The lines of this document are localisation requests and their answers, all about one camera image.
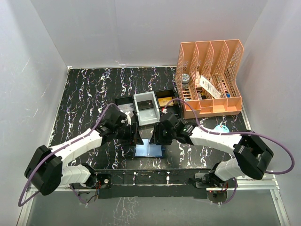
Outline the blue card holder wallet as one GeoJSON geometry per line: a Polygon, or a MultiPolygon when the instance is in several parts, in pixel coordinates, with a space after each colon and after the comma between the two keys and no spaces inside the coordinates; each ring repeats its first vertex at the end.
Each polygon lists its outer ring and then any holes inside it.
{"type": "Polygon", "coordinates": [[[142,139],[143,145],[136,145],[134,157],[161,158],[164,155],[165,147],[162,145],[151,145],[149,139],[142,139]]]}

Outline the white VIP card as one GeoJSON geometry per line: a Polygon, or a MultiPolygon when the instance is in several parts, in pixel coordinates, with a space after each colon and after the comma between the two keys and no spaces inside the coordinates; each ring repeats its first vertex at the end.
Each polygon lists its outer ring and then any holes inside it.
{"type": "Polygon", "coordinates": [[[120,111],[127,113],[127,112],[134,112],[134,104],[123,104],[123,105],[118,105],[118,108],[120,111]]]}

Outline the white plastic bin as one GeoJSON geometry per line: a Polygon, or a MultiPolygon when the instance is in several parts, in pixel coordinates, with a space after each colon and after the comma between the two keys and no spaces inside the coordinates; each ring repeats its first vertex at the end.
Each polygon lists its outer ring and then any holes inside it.
{"type": "Polygon", "coordinates": [[[140,126],[151,125],[159,122],[159,106],[153,91],[134,94],[133,98],[140,126]]]}

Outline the dark grey striped card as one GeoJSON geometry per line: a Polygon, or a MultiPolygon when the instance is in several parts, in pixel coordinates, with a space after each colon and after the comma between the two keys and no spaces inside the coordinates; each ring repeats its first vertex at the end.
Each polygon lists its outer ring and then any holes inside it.
{"type": "Polygon", "coordinates": [[[144,100],[137,102],[137,107],[139,111],[152,109],[153,108],[153,101],[152,100],[144,100]]]}

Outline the black tray with gold card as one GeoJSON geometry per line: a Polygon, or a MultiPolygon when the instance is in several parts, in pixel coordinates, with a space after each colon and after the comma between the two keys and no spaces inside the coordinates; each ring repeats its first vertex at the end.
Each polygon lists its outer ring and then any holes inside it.
{"type": "Polygon", "coordinates": [[[173,113],[176,118],[181,118],[182,116],[182,107],[181,103],[178,100],[173,100],[177,98],[173,89],[165,89],[155,91],[156,100],[159,106],[160,115],[163,114],[163,108],[167,105],[167,112],[173,113]]]}

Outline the orange desk file organizer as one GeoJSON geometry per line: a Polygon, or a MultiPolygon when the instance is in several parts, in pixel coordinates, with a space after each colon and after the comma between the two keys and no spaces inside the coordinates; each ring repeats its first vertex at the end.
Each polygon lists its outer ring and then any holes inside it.
{"type": "Polygon", "coordinates": [[[239,39],[182,42],[179,48],[175,81],[182,104],[183,117],[192,119],[237,115],[242,110],[242,97],[236,77],[244,47],[239,39]],[[182,74],[190,75],[187,89],[182,88],[182,74]],[[221,93],[213,98],[199,84],[203,75],[221,93]]]}

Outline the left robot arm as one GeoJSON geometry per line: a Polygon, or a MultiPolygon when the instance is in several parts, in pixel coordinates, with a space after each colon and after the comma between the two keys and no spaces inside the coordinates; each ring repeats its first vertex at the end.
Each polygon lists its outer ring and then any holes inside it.
{"type": "Polygon", "coordinates": [[[53,147],[38,147],[25,170],[25,177],[42,195],[49,195],[59,186],[79,183],[92,188],[97,183],[97,172],[88,164],[69,166],[84,153],[118,139],[125,145],[143,144],[138,124],[132,122],[133,112],[112,109],[95,129],[53,147]]]}

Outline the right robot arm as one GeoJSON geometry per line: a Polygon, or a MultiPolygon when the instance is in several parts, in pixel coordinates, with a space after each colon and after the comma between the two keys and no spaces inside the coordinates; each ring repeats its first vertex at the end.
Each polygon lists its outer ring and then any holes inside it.
{"type": "Polygon", "coordinates": [[[162,114],[154,124],[151,145],[170,145],[173,140],[193,146],[206,146],[233,156],[228,161],[214,165],[201,178],[193,178],[198,184],[222,186],[226,181],[240,176],[261,180],[270,164],[273,152],[256,135],[216,135],[213,130],[203,131],[194,123],[185,123],[172,113],[162,114]]]}

